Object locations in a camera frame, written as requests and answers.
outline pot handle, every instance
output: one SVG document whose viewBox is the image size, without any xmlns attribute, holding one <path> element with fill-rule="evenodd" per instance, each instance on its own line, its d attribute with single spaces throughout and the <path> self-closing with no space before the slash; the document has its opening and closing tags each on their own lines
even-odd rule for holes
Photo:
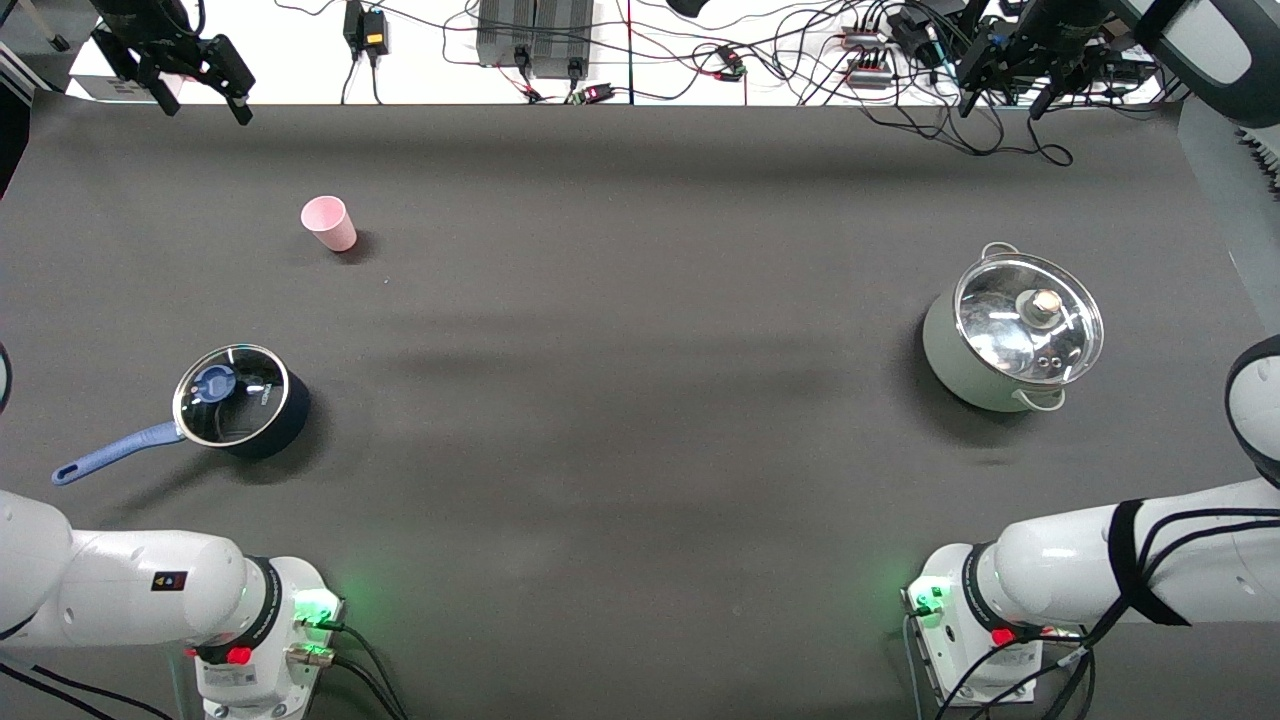
<svg viewBox="0 0 1280 720">
<path fill-rule="evenodd" d="M 95 470 L 101 470 L 111 462 L 128 457 L 140 450 L 157 447 L 161 445 L 173 445 L 175 442 L 182 442 L 183 439 L 186 438 L 182 434 L 182 430 L 178 429 L 178 424 L 173 420 L 152 425 L 145 430 L 138 430 L 132 436 L 123 437 L 106 447 L 95 450 L 84 457 L 54 470 L 54 484 L 69 486 L 84 475 Z"/>
<path fill-rule="evenodd" d="M 996 255 L 1000 252 L 1018 252 L 1018 249 L 1007 242 L 988 242 L 982 249 L 982 259 L 986 260 L 988 255 Z"/>
<path fill-rule="evenodd" d="M 1023 388 L 1018 388 L 1014 391 L 1014 400 L 1025 405 L 1028 410 L 1036 410 L 1037 413 L 1052 413 L 1062 407 L 1062 404 L 1066 402 L 1065 389 L 1056 389 L 1046 395 L 1048 397 L 1055 398 L 1051 405 L 1038 405 L 1034 400 L 1032 400 L 1032 396 Z"/>
</svg>

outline red button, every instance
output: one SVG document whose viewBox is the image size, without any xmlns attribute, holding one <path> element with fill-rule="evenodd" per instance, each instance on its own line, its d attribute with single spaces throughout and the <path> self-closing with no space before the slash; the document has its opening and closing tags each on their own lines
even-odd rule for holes
<svg viewBox="0 0 1280 720">
<path fill-rule="evenodd" d="M 996 628 L 991 632 L 991 642 L 996 643 L 996 647 L 1004 647 L 1015 639 L 1018 639 L 1016 635 L 1009 628 Z"/>
</svg>

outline cooking pot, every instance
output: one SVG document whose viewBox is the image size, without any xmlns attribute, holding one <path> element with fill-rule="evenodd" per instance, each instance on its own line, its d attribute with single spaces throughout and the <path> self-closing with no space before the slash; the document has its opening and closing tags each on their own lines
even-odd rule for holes
<svg viewBox="0 0 1280 720">
<path fill-rule="evenodd" d="M 54 470 L 67 486 L 148 447 L 189 439 L 238 457 L 284 450 L 306 424 L 311 395 L 270 350 L 220 347 L 196 361 L 173 393 L 173 420 L 138 430 Z"/>
<path fill-rule="evenodd" d="M 960 400 L 1000 413 L 1062 407 L 1102 351 L 1102 316 L 1062 268 L 1006 242 L 982 249 L 924 316 L 924 355 Z"/>
</svg>

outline warning label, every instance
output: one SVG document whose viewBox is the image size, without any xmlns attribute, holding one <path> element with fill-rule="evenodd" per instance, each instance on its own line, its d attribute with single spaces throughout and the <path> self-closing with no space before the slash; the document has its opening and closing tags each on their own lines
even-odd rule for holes
<svg viewBox="0 0 1280 720">
<path fill-rule="evenodd" d="M 211 688 L 243 688 L 257 684 L 257 671 L 252 665 L 205 666 L 205 684 Z"/>
</svg>

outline green light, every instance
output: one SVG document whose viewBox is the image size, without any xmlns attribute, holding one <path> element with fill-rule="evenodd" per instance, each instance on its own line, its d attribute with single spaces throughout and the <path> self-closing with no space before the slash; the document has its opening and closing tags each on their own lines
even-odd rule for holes
<svg viewBox="0 0 1280 720">
<path fill-rule="evenodd" d="M 337 614 L 338 596 L 324 588 L 301 591 L 293 598 L 293 619 L 300 623 L 323 623 Z"/>
</svg>

